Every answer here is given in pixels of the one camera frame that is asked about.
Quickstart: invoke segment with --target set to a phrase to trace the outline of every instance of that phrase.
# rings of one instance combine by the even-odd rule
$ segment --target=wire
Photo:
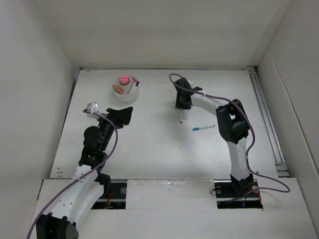
[[[260,189],[272,190],[272,191],[281,192],[281,193],[289,193],[289,192],[290,192],[290,188],[289,188],[285,183],[279,181],[279,180],[276,179],[276,178],[272,178],[272,177],[269,177],[269,176],[257,174],[257,173],[255,173],[255,172],[250,168],[249,160],[248,160],[248,154],[249,154],[249,151],[251,150],[251,148],[252,148],[252,147],[254,146],[254,144],[255,144],[256,135],[255,135],[255,131],[254,131],[252,125],[250,124],[250,122],[249,122],[249,120],[248,120],[246,114],[241,110],[241,108],[240,108],[238,105],[236,105],[236,104],[235,104],[233,101],[231,101],[230,99],[227,99],[227,98],[224,98],[224,97],[211,96],[211,95],[208,95],[208,94],[204,94],[204,93],[202,93],[202,92],[192,91],[192,90],[186,89],[186,88],[184,88],[184,87],[181,87],[181,86],[179,86],[178,84],[176,84],[176,83],[173,81],[173,79],[171,78],[172,76],[179,76],[179,77],[181,77],[181,78],[183,78],[183,76],[181,76],[181,75],[179,75],[179,74],[176,74],[176,73],[172,73],[172,74],[169,75],[169,79],[170,79],[170,81],[173,83],[173,85],[174,85],[175,87],[181,89],[181,90],[184,90],[184,91],[186,91],[186,92],[191,92],[191,93],[193,93],[193,94],[202,95],[202,96],[205,96],[205,97],[208,97],[208,98],[211,98],[211,99],[227,101],[227,102],[229,102],[231,105],[233,105],[233,106],[239,111],[239,113],[242,115],[242,117],[244,118],[244,120],[246,121],[246,123],[247,123],[247,125],[248,125],[248,128],[251,130],[251,134],[252,134],[252,138],[253,138],[252,143],[251,143],[250,146],[247,148],[246,154],[245,154],[246,164],[247,164],[248,170],[249,170],[252,174],[254,174],[254,175],[258,176],[258,177],[262,177],[262,178],[267,178],[267,179],[273,180],[273,181],[275,181],[275,182],[278,182],[278,183],[282,184],[283,186],[285,186],[285,187],[287,188],[287,190],[280,190],[280,189],[269,188],[269,187],[258,187],[258,189],[259,189],[259,190],[260,190]],[[229,201],[227,201],[227,202],[231,203],[231,202],[235,202],[235,201],[237,201],[237,200],[239,200],[239,199],[242,199],[242,198],[244,198],[244,197],[247,197],[249,194],[253,193],[255,190],[251,190],[251,191],[249,191],[248,193],[246,193],[244,196],[241,196],[241,197],[239,197],[239,198],[234,198],[234,199],[229,200]]]
[[[110,200],[110,198],[113,196],[113,194],[114,194],[114,189],[112,189],[112,191],[111,191],[111,193],[110,193],[110,195],[109,195],[109,197],[108,197],[108,199],[107,199],[106,203],[104,204],[104,209],[105,209],[105,208],[106,208],[106,206],[108,205],[109,200]]]
[[[86,114],[90,114],[90,112],[84,110],[83,113],[86,113]],[[90,173],[94,172],[95,170],[97,170],[99,167],[101,167],[102,165],[104,165],[104,163],[106,162],[106,160],[108,160],[111,155],[113,154],[115,148],[116,148],[116,145],[118,144],[118,130],[116,129],[116,126],[113,124],[112,121],[110,121],[108,118],[106,118],[104,115],[102,114],[98,114],[98,113],[93,113],[93,115],[95,116],[98,116],[104,120],[106,120],[108,123],[110,123],[110,125],[114,128],[114,131],[115,131],[115,135],[116,135],[116,138],[115,138],[115,143],[114,143],[114,146],[110,152],[110,154],[99,164],[97,165],[95,168],[91,169],[90,171],[88,171],[87,173],[85,173],[83,176],[80,177],[80,179],[82,178],[85,178],[86,176],[88,176]],[[50,202],[48,202],[47,205],[44,206],[44,208],[40,211],[40,213],[38,214],[38,216],[36,216],[36,218],[34,219],[31,227],[30,227],[30,230],[26,236],[26,239],[30,239],[31,237],[31,234],[32,234],[32,231],[37,223],[37,221],[39,220],[39,218],[41,217],[41,215],[44,213],[44,211],[62,194],[64,193],[66,190],[68,190],[70,187],[72,187],[74,184],[76,184],[78,182],[78,180],[74,180],[72,181],[68,186],[66,186],[65,188],[63,188],[57,195],[54,196],[54,198],[51,199]]]
[[[210,194],[213,195],[213,196],[216,196],[216,194],[213,194],[213,192],[214,192],[215,190],[216,190],[216,189],[214,188],[214,189],[210,192]]]

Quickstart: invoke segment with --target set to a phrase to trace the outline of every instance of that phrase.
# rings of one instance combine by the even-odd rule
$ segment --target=white bowl
[[[120,77],[122,75],[116,77],[112,83],[112,85],[119,85],[120,84]],[[130,76],[132,77],[132,79],[134,81],[137,81],[136,77],[135,76],[132,76],[132,75],[127,75],[127,76]],[[133,93],[130,93],[130,94],[127,94],[127,95],[122,95],[120,93],[117,93],[113,87],[112,87],[112,91],[114,93],[114,96],[116,99],[118,99],[119,101],[121,102],[124,102],[124,103],[128,103],[128,102],[132,102],[134,100],[136,100],[138,97],[139,97],[139,93],[140,93],[140,85],[134,90]]]

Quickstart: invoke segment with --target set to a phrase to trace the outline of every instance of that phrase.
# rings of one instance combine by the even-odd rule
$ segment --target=white table surface
[[[71,178],[81,157],[84,130],[97,122],[82,113],[90,102],[106,108],[133,106],[130,125],[119,130],[119,143],[103,172],[113,179],[229,179],[231,164],[226,142],[219,134],[217,119],[193,107],[179,123],[174,108],[176,90],[168,79],[179,73],[208,93],[239,99],[256,132],[251,150],[252,169],[276,177],[274,155],[247,71],[208,70],[94,70],[81,71],[65,121],[51,178]],[[122,74],[140,80],[139,98],[121,103],[112,93],[112,81]],[[193,127],[216,124],[215,128],[192,131]],[[106,153],[113,147],[112,137]]]
[[[91,210],[78,227],[80,239],[316,239],[298,182],[282,178],[290,193],[262,191],[264,209],[217,209],[209,179],[130,180],[126,210]],[[45,180],[34,217],[70,180]],[[258,179],[260,186],[278,183]]]
[[[0,182],[0,238],[25,239],[42,179]]]

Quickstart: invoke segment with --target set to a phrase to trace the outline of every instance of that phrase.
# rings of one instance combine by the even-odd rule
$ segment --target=white robotic arm
[[[190,98],[193,106],[202,108],[215,116],[218,107],[222,106],[219,101],[202,95],[194,94]],[[246,138],[242,138],[237,144],[227,141],[231,160],[231,175],[238,181],[249,177],[250,174],[245,159],[246,144]]]
[[[246,162],[249,126],[242,113],[237,110],[238,107],[245,113],[241,102],[232,101],[237,107],[232,104],[223,105],[220,101],[207,97],[202,88],[192,88],[186,78],[180,78],[174,85],[177,91],[176,109],[190,110],[191,107],[199,107],[217,117],[219,133],[227,142],[231,159],[231,189],[230,193],[226,193],[227,197],[237,198],[245,195],[255,182]]]
[[[49,214],[39,217],[36,222],[37,239],[78,239],[76,228],[94,203],[102,195],[112,195],[111,177],[101,173],[107,159],[105,149],[113,132],[130,123],[132,111],[133,107],[119,111],[107,109],[108,114],[102,115],[96,103],[88,104],[84,112],[99,113],[102,117],[99,117],[98,126],[88,127],[84,132],[84,147],[70,184],[75,180],[78,182],[66,189]]]

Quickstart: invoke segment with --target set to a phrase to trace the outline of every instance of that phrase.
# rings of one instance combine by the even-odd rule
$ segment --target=blue marker
[[[197,127],[197,128],[193,128],[193,131],[197,131],[197,130],[201,130],[201,129],[207,129],[207,128],[214,128],[215,125],[210,125],[210,126],[204,126],[204,127]]]

